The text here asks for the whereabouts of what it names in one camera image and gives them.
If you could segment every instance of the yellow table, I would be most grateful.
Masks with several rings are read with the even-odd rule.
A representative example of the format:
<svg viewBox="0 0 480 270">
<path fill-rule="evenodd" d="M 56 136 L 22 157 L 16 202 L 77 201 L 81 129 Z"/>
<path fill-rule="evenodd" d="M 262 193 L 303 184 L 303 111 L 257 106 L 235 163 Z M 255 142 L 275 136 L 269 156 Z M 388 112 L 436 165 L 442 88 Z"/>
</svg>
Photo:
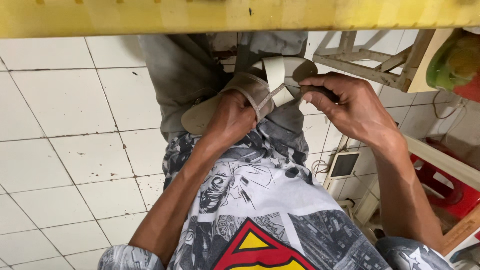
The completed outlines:
<svg viewBox="0 0 480 270">
<path fill-rule="evenodd" d="M 480 0 L 0 0 L 0 37 L 480 25 Z"/>
</svg>

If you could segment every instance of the gray pants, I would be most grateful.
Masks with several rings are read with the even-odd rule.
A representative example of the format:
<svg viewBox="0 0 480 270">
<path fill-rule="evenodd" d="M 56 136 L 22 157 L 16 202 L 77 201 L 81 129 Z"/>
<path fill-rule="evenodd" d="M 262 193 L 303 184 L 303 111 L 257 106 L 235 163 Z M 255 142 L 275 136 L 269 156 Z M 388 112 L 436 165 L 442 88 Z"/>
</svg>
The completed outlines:
<svg viewBox="0 0 480 270">
<path fill-rule="evenodd" d="M 239 44 L 235 72 L 245 71 L 263 57 L 277 55 L 303 56 L 307 32 L 245 32 Z M 140 46 L 160 104 L 160 130 L 169 142 L 186 133 L 182 114 L 196 99 L 216 95 L 231 75 L 217 65 L 208 49 L 205 34 L 143 35 Z M 267 115 L 277 125 L 300 133 L 303 114 L 297 97 Z"/>
</svg>

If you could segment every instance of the superman logo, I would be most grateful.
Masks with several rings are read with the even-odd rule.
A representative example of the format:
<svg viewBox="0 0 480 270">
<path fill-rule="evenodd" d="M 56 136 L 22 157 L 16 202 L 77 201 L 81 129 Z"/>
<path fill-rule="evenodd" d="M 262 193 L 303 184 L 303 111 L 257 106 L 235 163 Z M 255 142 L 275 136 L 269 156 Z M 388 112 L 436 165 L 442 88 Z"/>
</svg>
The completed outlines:
<svg viewBox="0 0 480 270">
<path fill-rule="evenodd" d="M 245 219 L 227 244 L 213 270 L 313 270 L 297 250 L 276 240 L 250 218 Z"/>
</svg>

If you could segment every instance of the shirt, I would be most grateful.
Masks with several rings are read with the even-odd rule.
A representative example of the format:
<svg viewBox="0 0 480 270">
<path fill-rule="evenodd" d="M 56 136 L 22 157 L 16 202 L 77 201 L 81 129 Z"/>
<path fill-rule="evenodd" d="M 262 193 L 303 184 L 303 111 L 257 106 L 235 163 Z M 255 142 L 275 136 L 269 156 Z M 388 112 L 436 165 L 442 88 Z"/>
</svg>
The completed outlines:
<svg viewBox="0 0 480 270">
<path fill-rule="evenodd" d="M 163 160 L 165 187 L 199 135 L 173 139 Z M 385 237 L 373 247 L 304 165 L 308 146 L 263 119 L 215 163 L 194 199 L 168 269 L 449 269 L 434 250 Z M 138 247 L 109 248 L 100 270 L 160 270 Z"/>
</svg>

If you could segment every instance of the right hand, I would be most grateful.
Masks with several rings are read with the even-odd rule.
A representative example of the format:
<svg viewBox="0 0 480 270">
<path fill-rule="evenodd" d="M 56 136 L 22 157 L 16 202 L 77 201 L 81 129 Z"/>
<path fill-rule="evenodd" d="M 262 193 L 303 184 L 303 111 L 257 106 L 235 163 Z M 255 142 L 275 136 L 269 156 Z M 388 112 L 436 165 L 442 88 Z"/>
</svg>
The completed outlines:
<svg viewBox="0 0 480 270">
<path fill-rule="evenodd" d="M 304 100 L 325 113 L 346 136 L 366 143 L 373 149 L 382 148 L 385 143 L 398 142 L 398 139 L 404 140 L 395 121 L 367 81 L 329 72 L 308 77 L 299 84 L 325 86 L 340 97 L 338 104 L 335 104 L 319 92 L 310 91 L 303 95 Z"/>
</svg>

